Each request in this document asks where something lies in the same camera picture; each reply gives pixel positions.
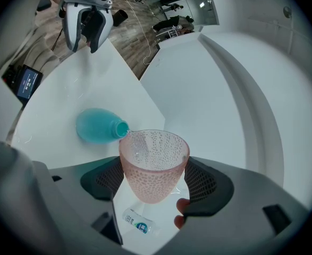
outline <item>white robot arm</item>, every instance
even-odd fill
[[[61,0],[58,14],[63,19],[66,43],[76,52],[81,35],[84,35],[91,53],[107,39],[113,19],[112,0]]]

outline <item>white desk surface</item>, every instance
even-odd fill
[[[16,126],[12,146],[49,169],[118,156],[118,142],[82,141],[75,120],[104,108],[131,130],[164,129],[165,118],[126,62],[106,40],[94,54],[84,48],[57,67],[36,90]]]
[[[164,129],[165,118],[109,40],[94,54],[84,48],[66,59],[39,86],[17,124],[12,146],[49,169],[118,156],[118,142],[107,145],[83,142],[75,119],[86,108],[105,108],[127,121],[131,130]],[[126,179],[114,207],[124,248],[149,255],[169,241],[178,229],[173,219],[179,198],[189,197],[183,176],[171,195],[156,205],[145,205]],[[162,228],[160,236],[145,237],[122,219],[134,208]]]

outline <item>screen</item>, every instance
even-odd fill
[[[17,96],[29,99],[37,78],[38,74],[36,72],[26,69],[23,74]]]

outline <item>bottle spout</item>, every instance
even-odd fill
[[[112,128],[113,136],[117,139],[125,138],[129,132],[129,125],[125,121],[115,122]]]

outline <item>bottle label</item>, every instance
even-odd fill
[[[134,219],[131,216],[127,215],[126,218],[125,218],[125,221],[130,223],[131,225],[133,225]]]
[[[137,223],[135,224],[135,226],[137,229],[144,232],[145,234],[147,233],[147,225],[145,223]]]

